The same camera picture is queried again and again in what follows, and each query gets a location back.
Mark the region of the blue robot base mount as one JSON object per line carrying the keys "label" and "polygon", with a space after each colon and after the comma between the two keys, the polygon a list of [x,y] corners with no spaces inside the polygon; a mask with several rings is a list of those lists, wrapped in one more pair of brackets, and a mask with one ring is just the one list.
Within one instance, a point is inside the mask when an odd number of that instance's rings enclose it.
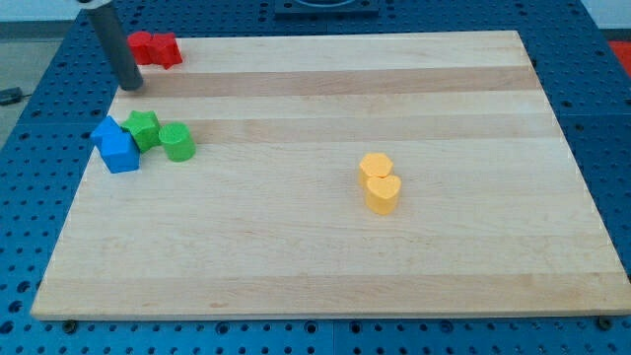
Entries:
{"label": "blue robot base mount", "polygon": [[380,0],[275,0],[274,17],[293,19],[300,16],[377,15]]}

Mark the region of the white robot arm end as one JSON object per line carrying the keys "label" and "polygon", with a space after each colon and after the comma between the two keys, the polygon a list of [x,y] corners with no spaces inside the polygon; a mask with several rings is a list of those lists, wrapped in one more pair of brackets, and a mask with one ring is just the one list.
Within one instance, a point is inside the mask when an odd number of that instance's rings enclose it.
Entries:
{"label": "white robot arm end", "polygon": [[110,4],[111,1],[112,0],[75,0],[78,6],[83,10],[96,10]]}

